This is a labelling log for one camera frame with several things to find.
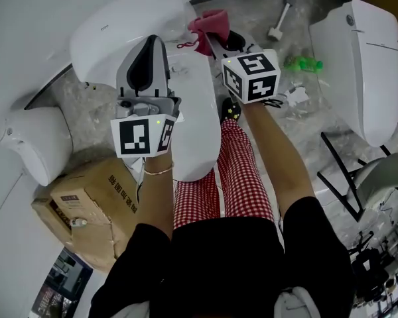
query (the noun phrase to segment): white toilet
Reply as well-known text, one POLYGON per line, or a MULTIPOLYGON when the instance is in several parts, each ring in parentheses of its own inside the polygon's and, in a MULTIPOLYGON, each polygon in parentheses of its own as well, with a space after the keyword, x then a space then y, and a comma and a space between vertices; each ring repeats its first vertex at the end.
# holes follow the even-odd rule
POLYGON ((398 22, 360 0, 330 11, 310 26, 323 96, 371 146, 391 138, 398 124, 398 22))
POLYGON ((195 47, 177 48, 196 39, 187 30, 195 18, 187 0, 116 0, 87 19, 70 41, 78 79, 116 88, 117 70, 129 51, 151 34, 162 38, 170 68, 168 86, 181 97, 184 118, 172 133, 173 176, 186 182, 206 176, 217 161, 221 143, 208 58, 195 52, 195 47))
POLYGON ((59 176, 72 153, 71 134, 57 107, 10 113, 0 143, 19 154, 25 168, 43 186, 59 176))

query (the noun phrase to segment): black shoe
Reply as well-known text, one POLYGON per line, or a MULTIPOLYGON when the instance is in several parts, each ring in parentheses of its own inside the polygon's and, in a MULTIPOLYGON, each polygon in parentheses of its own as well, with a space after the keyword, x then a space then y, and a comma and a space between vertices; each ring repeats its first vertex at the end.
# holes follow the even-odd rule
POLYGON ((223 103, 221 108, 221 123, 228 119, 233 119, 235 121, 239 121, 241 115, 241 108, 237 101, 233 101, 231 97, 227 97, 223 103))

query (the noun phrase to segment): toilet brush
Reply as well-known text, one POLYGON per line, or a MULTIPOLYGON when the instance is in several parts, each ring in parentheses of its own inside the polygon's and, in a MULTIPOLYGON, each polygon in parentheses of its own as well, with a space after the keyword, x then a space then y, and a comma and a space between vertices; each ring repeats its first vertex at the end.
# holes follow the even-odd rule
POLYGON ((293 6, 295 4, 296 0, 286 0, 285 2, 285 8, 283 9, 283 12, 281 13, 279 22, 277 23, 277 26, 271 27, 270 31, 268 32, 268 36, 272 41, 280 41, 281 37, 283 36, 283 32, 280 31, 281 24, 283 20, 285 19, 286 13, 289 9, 289 7, 293 6))

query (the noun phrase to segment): person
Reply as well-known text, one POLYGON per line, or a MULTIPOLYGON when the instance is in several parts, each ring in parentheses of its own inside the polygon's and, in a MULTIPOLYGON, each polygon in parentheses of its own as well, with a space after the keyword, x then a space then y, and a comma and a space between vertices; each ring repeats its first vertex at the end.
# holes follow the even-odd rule
POLYGON ((225 217, 213 170, 178 182, 174 201, 170 151, 146 159, 139 223, 93 297, 90 317, 274 317, 281 293, 293 289, 318 309, 307 317, 349 317, 350 257, 304 163, 262 103, 241 108, 228 97, 220 111, 225 217), (275 190, 284 251, 251 143, 237 124, 241 108, 275 190))

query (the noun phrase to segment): red checkered pants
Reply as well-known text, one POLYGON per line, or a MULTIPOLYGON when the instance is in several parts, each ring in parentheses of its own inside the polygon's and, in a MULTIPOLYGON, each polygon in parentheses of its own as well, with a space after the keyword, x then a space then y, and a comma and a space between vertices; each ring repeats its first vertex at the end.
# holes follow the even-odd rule
MULTIPOLYGON (((221 136, 218 170, 226 217, 261 217, 274 221, 246 133, 234 120, 226 120, 221 125, 221 136)), ((195 221, 219 217, 220 197, 214 170, 201 180, 178 183, 174 229, 195 221)))

